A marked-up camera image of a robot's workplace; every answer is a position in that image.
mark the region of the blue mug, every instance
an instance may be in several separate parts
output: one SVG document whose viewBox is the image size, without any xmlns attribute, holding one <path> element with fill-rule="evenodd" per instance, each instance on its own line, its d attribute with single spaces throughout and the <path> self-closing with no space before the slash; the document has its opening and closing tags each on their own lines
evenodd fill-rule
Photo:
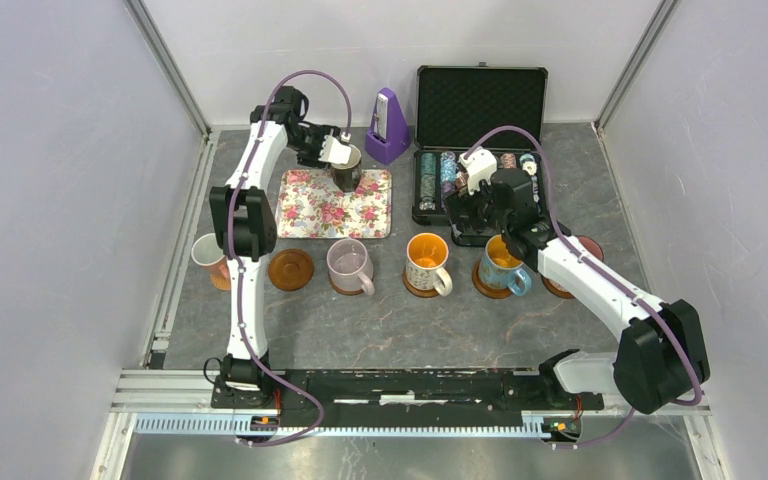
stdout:
<svg viewBox="0 0 768 480">
<path fill-rule="evenodd" d="M 532 285 L 531 276 L 522 262 L 508 252 L 501 235 L 491 238 L 484 247 L 478 278 L 491 290 L 508 289 L 518 296 L 528 293 Z"/>
</svg>

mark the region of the metal corner post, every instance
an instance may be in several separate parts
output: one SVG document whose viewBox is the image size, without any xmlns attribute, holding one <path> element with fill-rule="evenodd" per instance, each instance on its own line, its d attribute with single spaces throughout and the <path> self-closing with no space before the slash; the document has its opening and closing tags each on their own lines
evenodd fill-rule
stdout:
<svg viewBox="0 0 768 480">
<path fill-rule="evenodd" d="M 658 8 L 655 10 L 652 19 L 649 20 L 649 24 L 646 25 L 646 30 L 643 31 L 643 36 L 640 37 L 640 41 L 637 42 L 637 46 L 634 47 L 631 57 L 628 59 L 625 68 L 620 74 L 614 89 L 611 90 L 611 94 L 608 95 L 608 100 L 605 102 L 605 106 L 602 107 L 602 111 L 599 112 L 599 116 L 594 122 L 597 133 L 601 136 L 602 129 L 611 121 L 614 113 L 622 102 L 623 97 L 628 92 L 629 87 L 637 77 L 640 67 L 646 61 L 649 56 L 649 52 L 655 45 L 655 42 L 660 37 L 661 32 L 664 29 L 667 21 L 675 11 L 676 5 L 679 0 L 661 0 Z"/>
<path fill-rule="evenodd" d="M 169 48 L 166 47 L 166 43 L 163 41 L 163 37 L 160 35 L 154 20 L 152 20 L 145 2 L 143 0 L 124 0 L 124 2 L 134 17 L 134 22 L 136 22 L 143 37 L 145 37 L 146 43 L 151 48 L 151 52 L 157 58 L 157 63 L 160 64 L 160 68 L 175 89 L 175 94 L 178 95 L 178 98 L 184 105 L 184 109 L 187 110 L 187 115 L 190 116 L 193 125 L 201 132 L 202 136 L 207 137 L 210 135 L 210 124 L 204 118 L 204 114 L 196 103 L 193 93 L 187 87 L 187 83 L 184 81 L 181 71 L 178 70 L 178 65 L 175 64 Z"/>
</svg>

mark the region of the black case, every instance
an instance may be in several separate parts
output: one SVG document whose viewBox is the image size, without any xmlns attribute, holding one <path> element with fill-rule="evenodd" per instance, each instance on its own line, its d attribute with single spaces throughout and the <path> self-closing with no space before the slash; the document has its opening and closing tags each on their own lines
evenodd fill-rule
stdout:
<svg viewBox="0 0 768 480">
<path fill-rule="evenodd" d="M 420 225 L 449 225 L 442 209 L 440 190 L 440 153 L 460 155 L 482 135 L 502 125 L 521 127 L 538 140 L 543 126 L 548 71 L 545 68 L 434 67 L 417 69 L 416 135 L 414 153 L 414 201 L 411 216 Z M 519 157 L 531 153 L 537 160 L 539 205 L 546 208 L 540 158 L 525 137 L 503 132 L 484 143 L 484 148 L 499 157 L 513 153 Z M 437 182 L 435 210 L 419 209 L 420 157 L 435 154 Z M 483 247 L 495 232 L 452 232 L 456 245 Z"/>
</svg>

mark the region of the white poker chip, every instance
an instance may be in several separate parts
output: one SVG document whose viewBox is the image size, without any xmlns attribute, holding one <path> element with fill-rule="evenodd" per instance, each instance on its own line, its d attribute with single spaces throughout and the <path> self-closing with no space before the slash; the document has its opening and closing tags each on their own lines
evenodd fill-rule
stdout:
<svg viewBox="0 0 768 480">
<path fill-rule="evenodd" d="M 522 169 L 529 175 L 537 175 L 537 162 L 525 162 L 522 164 Z"/>
</svg>

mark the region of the mug handle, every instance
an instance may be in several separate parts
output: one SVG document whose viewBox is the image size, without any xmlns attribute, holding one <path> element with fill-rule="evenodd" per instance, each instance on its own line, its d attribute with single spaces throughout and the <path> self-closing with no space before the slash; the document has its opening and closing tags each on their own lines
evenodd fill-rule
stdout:
<svg viewBox="0 0 768 480">
<path fill-rule="evenodd" d="M 438 268 L 434 273 L 437 274 L 434 290 L 437 290 L 437 293 L 444 297 L 452 293 L 452 277 L 449 276 L 449 272 L 445 268 Z"/>
<path fill-rule="evenodd" d="M 514 270 L 513 275 L 511 275 L 511 281 L 508 282 L 508 288 L 514 295 L 521 297 L 531 290 L 532 283 L 531 275 L 520 267 Z"/>
<path fill-rule="evenodd" d="M 363 272 L 358 273 L 358 279 L 360 279 L 362 283 L 360 288 L 363 289 L 363 293 L 367 295 L 372 295 L 375 293 L 375 285 L 372 284 L 372 280 L 370 280 L 365 273 Z"/>
</svg>

